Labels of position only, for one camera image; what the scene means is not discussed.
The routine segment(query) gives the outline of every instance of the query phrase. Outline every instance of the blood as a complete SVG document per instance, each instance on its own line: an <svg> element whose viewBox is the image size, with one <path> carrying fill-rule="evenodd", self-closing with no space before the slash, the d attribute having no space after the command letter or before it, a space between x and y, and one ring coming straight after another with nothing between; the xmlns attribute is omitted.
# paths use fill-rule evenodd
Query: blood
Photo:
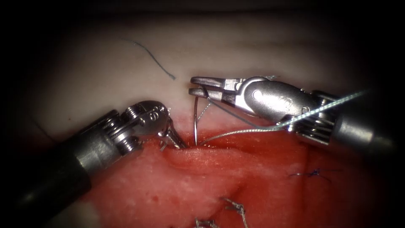
<svg viewBox="0 0 405 228"><path fill-rule="evenodd" d="M201 140L222 133L203 130ZM222 228L243 227L227 197L244 205L254 227L367 227L383 206L378 181L361 159L337 159L299 142L288 132L247 133L219 138L206 146L159 149L157 140L137 157L114 164L111 174L82 198L98 212L104 227L194 227L195 218ZM332 182L289 176L316 168Z"/></svg>

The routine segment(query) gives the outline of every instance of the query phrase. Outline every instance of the pale tissue surface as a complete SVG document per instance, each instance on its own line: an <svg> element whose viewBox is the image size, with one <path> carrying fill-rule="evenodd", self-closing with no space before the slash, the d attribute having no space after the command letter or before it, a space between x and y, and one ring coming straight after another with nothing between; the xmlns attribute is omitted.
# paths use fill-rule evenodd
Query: pale tissue surface
<svg viewBox="0 0 405 228"><path fill-rule="evenodd" d="M46 78L33 87L31 110L51 136L63 140L111 109L121 112L146 99L162 101L173 116L185 115L191 122L193 98L187 88L192 76L277 75L307 90L352 91L358 84L350 79L358 70L345 58L352 53L345 52L327 23L314 22L235 14L85 25L61 43ZM177 80L142 48L118 37L149 48Z"/></svg>

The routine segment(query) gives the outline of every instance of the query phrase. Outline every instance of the surgical suture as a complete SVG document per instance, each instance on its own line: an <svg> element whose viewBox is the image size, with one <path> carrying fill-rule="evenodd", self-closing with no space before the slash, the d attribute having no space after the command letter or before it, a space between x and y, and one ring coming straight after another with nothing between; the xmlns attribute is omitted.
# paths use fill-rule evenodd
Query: surgical suture
<svg viewBox="0 0 405 228"><path fill-rule="evenodd" d="M243 205L242 205L242 204L238 204L238 203L236 203L236 202L234 202L234 201L232 201L232 200L230 200L230 199L228 199L228 198L226 198L226 197L221 197L220 199L221 199L221 200L225 200L225 201L228 202L228 203L231 203L231 206L226 206L225 209L226 209L226 210L235 210L238 214L240 214L241 217L242 217L242 221L243 221L244 227L245 227L245 228L248 228L248 224L247 224L247 222L246 222L246 216L245 216L246 210L245 210L245 208L243 207Z"/></svg>
<svg viewBox="0 0 405 228"><path fill-rule="evenodd" d="M214 220L202 220L199 221L195 218L195 227L194 228L202 228L202 227L211 227L211 228L220 228L218 225L215 224Z"/></svg>
<svg viewBox="0 0 405 228"><path fill-rule="evenodd" d="M305 175L305 176L308 176L308 177L311 177L311 176L320 176L320 177L322 177L323 179L325 179L325 180L327 180L327 181L329 181L329 182L331 183L332 181L331 181L329 178L327 178L327 177L325 177L325 176L322 176L322 175L320 174L321 171L342 172L343 170L342 170L342 169L321 169L321 168L317 168L317 169L315 169L314 171L312 171L312 172L310 172L310 173L290 174L289 177L290 177L290 176L301 176L301 175Z"/></svg>

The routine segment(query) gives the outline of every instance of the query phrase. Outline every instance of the blue suture thread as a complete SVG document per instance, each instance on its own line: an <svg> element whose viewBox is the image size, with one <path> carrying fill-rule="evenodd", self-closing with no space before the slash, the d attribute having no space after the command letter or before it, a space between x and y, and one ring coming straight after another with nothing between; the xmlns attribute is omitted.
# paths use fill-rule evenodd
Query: blue suture thread
<svg viewBox="0 0 405 228"><path fill-rule="evenodd" d="M171 79L176 80L176 77L175 77L174 75L170 74L170 73L157 61L157 59L155 58L155 56L153 56L153 54L152 54L144 45L142 45L142 44L140 44L140 43L138 43L138 42L136 42L136 41L128 40L128 39L125 39L125 38L121 38L121 37L120 37L120 39L123 40L123 41L130 42L130 43L132 43L132 44L134 44L134 45L138 45L138 46L140 46L141 48L143 48L143 49L152 57L152 59L155 61L155 63L156 63Z"/></svg>

